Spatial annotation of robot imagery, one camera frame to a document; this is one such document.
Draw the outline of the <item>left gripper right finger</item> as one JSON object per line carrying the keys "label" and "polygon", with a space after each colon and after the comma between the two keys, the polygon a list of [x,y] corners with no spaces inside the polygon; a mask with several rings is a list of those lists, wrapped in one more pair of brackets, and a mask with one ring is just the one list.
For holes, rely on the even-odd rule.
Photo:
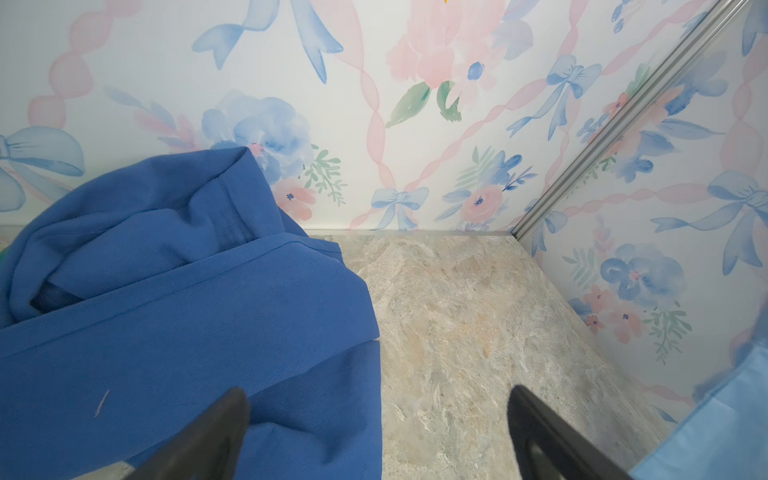
{"label": "left gripper right finger", "polygon": [[631,479],[523,385],[510,392],[507,420],[523,479]]}

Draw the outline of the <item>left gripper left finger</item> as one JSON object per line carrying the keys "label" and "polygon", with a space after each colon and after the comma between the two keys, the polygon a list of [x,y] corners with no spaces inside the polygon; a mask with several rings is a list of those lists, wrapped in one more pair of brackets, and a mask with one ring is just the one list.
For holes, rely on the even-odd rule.
{"label": "left gripper left finger", "polygon": [[228,390],[127,478],[232,479],[249,414],[245,392],[239,387]]}

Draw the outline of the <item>light blue cloth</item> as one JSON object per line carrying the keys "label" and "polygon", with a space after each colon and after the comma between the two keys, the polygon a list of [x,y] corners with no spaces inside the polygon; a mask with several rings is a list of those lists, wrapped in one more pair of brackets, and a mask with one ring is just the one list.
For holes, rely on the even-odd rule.
{"label": "light blue cloth", "polygon": [[634,479],[765,479],[767,347],[745,360],[630,472]]}

